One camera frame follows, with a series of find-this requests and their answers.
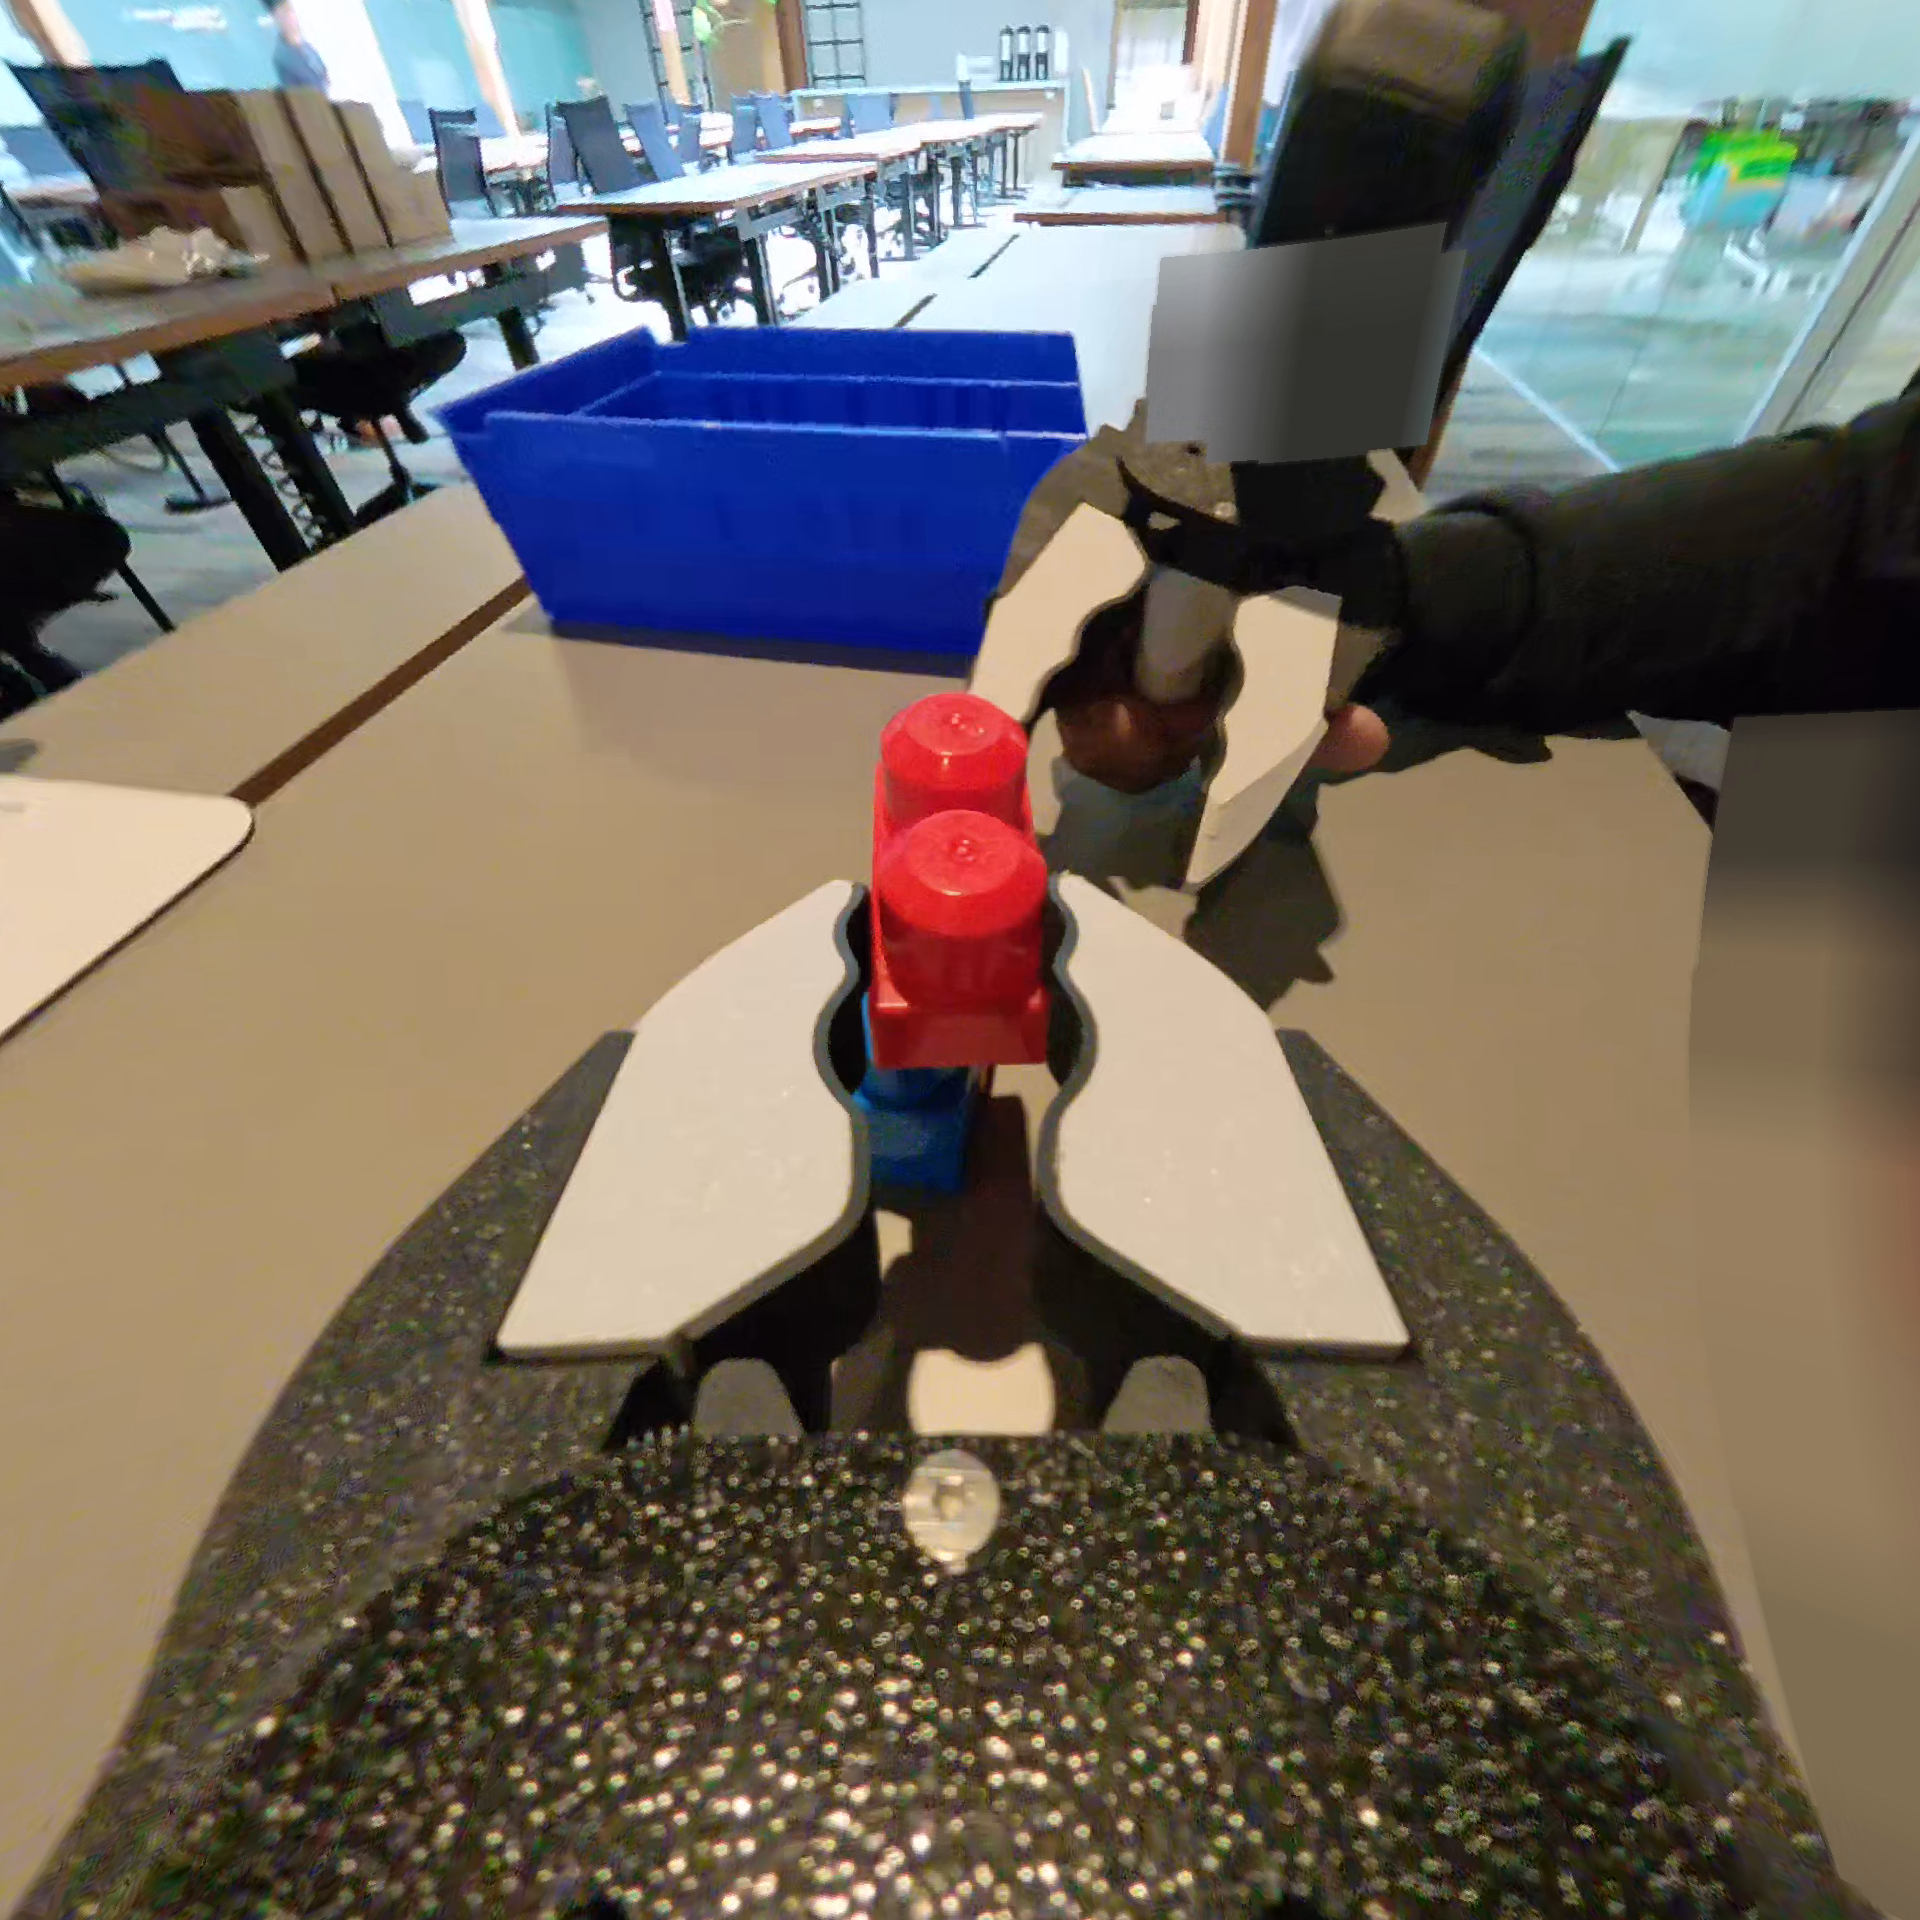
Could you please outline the row of blue office chairs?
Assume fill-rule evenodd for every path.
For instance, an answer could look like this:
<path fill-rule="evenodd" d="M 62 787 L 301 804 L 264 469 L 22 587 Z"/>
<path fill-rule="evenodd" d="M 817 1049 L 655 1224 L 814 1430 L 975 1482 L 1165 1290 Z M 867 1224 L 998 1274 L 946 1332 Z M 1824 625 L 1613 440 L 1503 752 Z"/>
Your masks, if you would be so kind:
<path fill-rule="evenodd" d="M 749 156 L 700 170 L 655 167 L 655 144 L 611 118 L 607 102 L 549 110 L 546 132 L 481 137 L 472 118 L 433 114 L 421 162 L 436 175 L 448 213 L 489 218 L 603 218 L 643 227 L 697 227 L 799 203 L 807 181 L 845 175 L 823 144 Z"/>

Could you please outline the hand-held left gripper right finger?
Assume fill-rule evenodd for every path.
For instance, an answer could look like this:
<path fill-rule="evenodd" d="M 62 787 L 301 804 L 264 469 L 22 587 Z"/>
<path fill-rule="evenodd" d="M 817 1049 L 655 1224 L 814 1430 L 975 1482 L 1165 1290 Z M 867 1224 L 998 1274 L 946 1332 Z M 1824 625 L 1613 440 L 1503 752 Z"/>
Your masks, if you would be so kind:
<path fill-rule="evenodd" d="M 1067 1240 L 1275 1356 L 1399 1356 L 1407 1322 L 1261 1005 L 1090 878 L 1056 878 L 1071 1018 L 1037 1132 Z"/>

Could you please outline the person's right forearm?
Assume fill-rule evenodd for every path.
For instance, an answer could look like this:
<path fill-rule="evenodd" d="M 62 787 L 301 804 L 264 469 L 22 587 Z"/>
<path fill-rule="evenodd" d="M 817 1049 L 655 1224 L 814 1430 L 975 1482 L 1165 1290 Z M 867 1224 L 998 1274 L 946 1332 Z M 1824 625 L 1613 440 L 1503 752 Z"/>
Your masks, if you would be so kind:
<path fill-rule="evenodd" d="M 1452 724 L 1918 709 L 1918 382 L 1847 427 L 1460 496 L 1399 529 L 1391 609 L 1359 700 Z"/>

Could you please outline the brown cardboard box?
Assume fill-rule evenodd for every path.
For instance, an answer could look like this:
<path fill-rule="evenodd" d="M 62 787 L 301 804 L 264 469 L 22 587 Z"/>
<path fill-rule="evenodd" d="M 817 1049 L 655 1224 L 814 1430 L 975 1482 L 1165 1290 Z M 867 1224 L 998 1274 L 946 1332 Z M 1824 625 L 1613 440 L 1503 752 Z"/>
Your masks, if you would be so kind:
<path fill-rule="evenodd" d="M 323 200 L 334 218 L 346 255 L 379 255 L 391 235 L 370 188 L 370 167 L 359 152 L 359 114 L 363 105 L 328 102 L 317 86 L 288 86 L 282 95 L 288 125 L 295 132 L 301 160 L 309 162 Z"/>
<path fill-rule="evenodd" d="M 220 105 L 235 125 L 239 156 L 244 160 L 249 181 L 259 181 L 275 200 L 295 255 L 311 265 L 343 258 L 352 247 L 301 143 L 288 95 L 225 86 Z"/>
<path fill-rule="evenodd" d="M 448 236 L 446 194 L 436 175 L 421 170 L 421 160 L 403 160 L 388 144 L 388 132 L 370 105 L 337 102 L 334 118 L 370 194 L 379 243 L 368 250 L 407 250 Z"/>

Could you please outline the black office chair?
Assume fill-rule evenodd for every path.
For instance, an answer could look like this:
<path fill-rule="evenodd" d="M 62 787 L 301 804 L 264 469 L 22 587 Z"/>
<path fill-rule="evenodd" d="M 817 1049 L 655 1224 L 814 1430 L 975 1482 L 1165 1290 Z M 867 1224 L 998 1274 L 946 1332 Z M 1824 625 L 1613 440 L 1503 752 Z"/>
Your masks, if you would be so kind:
<path fill-rule="evenodd" d="M 88 680 L 41 627 L 94 600 L 131 562 L 131 534 L 100 510 L 0 496 L 0 718 L 11 721 Z"/>
<path fill-rule="evenodd" d="M 94 190 L 134 190 L 159 181 L 151 125 L 159 102 L 187 90 L 167 59 L 131 67 L 7 61 L 7 73 Z"/>

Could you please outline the red two-stud mega block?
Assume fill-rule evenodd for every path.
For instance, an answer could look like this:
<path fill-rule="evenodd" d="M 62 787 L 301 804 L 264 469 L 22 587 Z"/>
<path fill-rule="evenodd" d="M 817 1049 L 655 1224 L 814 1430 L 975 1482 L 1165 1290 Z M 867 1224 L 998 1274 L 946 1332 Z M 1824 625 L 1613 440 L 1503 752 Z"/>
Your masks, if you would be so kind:
<path fill-rule="evenodd" d="M 1048 1042 L 1048 873 L 1029 738 L 971 693 L 879 738 L 867 1028 L 879 1070 L 1034 1066 Z"/>

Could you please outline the crumpled white paper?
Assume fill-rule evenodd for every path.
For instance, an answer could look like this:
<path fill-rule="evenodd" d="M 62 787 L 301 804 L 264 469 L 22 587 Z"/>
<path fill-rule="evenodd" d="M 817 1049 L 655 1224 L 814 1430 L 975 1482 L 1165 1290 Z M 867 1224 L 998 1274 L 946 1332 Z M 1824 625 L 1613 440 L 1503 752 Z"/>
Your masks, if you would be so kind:
<path fill-rule="evenodd" d="M 83 298 L 140 298 L 220 280 L 249 280 L 269 265 L 217 229 L 151 229 L 111 250 L 69 255 L 57 276 Z"/>

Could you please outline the dark partition panel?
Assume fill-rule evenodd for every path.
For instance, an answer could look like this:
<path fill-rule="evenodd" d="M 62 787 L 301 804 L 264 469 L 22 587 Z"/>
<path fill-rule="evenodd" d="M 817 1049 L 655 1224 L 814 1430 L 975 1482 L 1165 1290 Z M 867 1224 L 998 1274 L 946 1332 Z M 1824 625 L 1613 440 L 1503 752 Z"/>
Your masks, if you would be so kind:
<path fill-rule="evenodd" d="M 1466 269 L 1449 344 L 1449 399 L 1462 392 L 1526 255 L 1544 236 L 1623 55 L 1627 36 L 1613 36 L 1603 52 L 1555 61 L 1526 84 L 1514 137 L 1462 229 Z"/>

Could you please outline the long wooden-edged desk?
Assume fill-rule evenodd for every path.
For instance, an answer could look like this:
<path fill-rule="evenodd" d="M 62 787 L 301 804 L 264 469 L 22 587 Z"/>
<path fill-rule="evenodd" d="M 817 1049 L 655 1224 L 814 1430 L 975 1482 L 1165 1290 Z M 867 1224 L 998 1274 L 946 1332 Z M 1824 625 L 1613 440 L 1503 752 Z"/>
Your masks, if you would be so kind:
<path fill-rule="evenodd" d="M 523 372 L 537 361 L 523 317 L 560 290 L 546 255 L 607 235 L 596 213 L 546 221 L 455 221 L 448 236 L 355 255 L 323 269 L 199 280 L 137 296 L 83 296 L 50 280 L 6 290 L 6 394 L 137 358 L 156 379 L 88 394 L 76 412 L 6 412 L 6 482 L 56 475 L 80 453 L 187 427 L 264 555 L 288 569 L 355 534 L 352 504 L 292 406 L 282 334 L 352 334 L 412 344 L 494 322 Z"/>

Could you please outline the green and blue sign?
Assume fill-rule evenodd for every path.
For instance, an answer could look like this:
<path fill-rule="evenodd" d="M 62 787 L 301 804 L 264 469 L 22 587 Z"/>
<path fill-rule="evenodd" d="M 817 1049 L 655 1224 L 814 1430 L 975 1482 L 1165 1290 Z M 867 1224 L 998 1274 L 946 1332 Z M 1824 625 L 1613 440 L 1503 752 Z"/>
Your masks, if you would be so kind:
<path fill-rule="evenodd" d="M 1783 203 L 1798 144 L 1777 130 L 1708 130 L 1685 175 L 1683 229 L 1757 229 Z"/>

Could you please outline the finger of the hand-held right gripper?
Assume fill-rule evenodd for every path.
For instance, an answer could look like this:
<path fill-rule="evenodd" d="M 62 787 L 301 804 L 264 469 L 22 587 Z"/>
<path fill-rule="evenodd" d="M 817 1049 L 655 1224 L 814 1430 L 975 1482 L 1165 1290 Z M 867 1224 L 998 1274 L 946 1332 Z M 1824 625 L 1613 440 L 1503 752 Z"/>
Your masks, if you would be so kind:
<path fill-rule="evenodd" d="M 1135 529 L 1077 504 L 1029 569 L 997 594 L 971 665 L 971 696 L 1034 731 L 1048 685 L 1077 657 L 1087 625 L 1145 585 Z"/>
<path fill-rule="evenodd" d="M 1220 752 L 1187 849 L 1185 890 L 1203 890 L 1261 836 L 1324 741 L 1337 609 L 1337 594 L 1311 587 L 1236 605 L 1236 693 L 1215 721 Z"/>

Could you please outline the blue mega block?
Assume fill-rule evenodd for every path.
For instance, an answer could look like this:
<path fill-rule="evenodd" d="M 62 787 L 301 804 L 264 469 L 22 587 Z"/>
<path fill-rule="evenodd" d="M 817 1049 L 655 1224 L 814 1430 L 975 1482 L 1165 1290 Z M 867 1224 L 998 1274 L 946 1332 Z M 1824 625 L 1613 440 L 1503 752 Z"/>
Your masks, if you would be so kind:
<path fill-rule="evenodd" d="M 854 1088 L 854 1107 L 867 1118 L 875 1187 L 957 1197 L 966 1187 L 966 1160 L 989 1070 L 879 1066 L 870 997 L 859 1005 L 859 1037 L 862 1080 Z"/>

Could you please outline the large blue storage bin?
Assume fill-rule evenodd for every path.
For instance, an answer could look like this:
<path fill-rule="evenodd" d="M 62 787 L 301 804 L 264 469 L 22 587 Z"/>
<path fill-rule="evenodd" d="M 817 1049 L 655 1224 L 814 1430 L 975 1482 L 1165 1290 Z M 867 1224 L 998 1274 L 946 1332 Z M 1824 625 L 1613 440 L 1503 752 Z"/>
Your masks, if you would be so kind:
<path fill-rule="evenodd" d="M 578 417 L 1087 439 L 1076 382 L 975 377 L 655 372 Z"/>
<path fill-rule="evenodd" d="M 1071 334 L 621 334 L 448 399 L 436 420 L 556 627 L 975 657 L 1020 512 L 1077 440 L 821 427 L 586 420 L 655 372 L 1076 382 Z"/>

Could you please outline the row of office desks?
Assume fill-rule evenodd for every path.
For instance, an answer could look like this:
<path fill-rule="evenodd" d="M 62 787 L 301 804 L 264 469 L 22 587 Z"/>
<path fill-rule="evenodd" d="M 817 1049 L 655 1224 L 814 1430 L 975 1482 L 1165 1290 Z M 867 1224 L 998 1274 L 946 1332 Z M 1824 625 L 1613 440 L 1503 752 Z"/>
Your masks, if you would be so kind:
<path fill-rule="evenodd" d="M 629 298 L 657 298 L 674 341 L 693 334 L 684 261 L 693 243 L 713 229 L 739 243 L 749 312 L 781 326 L 765 236 L 781 229 L 821 229 L 814 276 L 821 296 L 840 290 L 838 218 L 854 213 L 867 258 L 879 258 L 882 185 L 904 188 L 904 255 L 915 255 L 922 227 L 939 247 L 940 218 L 978 188 L 975 152 L 992 137 L 1029 137 L 1040 114 L 989 114 L 971 120 L 897 125 L 854 143 L 806 143 L 753 162 L 655 181 L 623 190 L 560 188 L 556 213 L 607 227 L 611 276 Z"/>

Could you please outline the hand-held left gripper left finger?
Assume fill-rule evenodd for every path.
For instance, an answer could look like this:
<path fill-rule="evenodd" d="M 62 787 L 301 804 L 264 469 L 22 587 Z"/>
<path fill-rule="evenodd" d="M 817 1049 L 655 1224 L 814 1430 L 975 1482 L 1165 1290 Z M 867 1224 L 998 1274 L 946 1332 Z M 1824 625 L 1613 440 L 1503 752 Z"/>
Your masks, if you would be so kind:
<path fill-rule="evenodd" d="M 829 1037 L 859 999 L 862 905 L 821 883 L 629 1028 L 494 1328 L 505 1356 L 664 1356 L 854 1236 L 870 1136 Z"/>

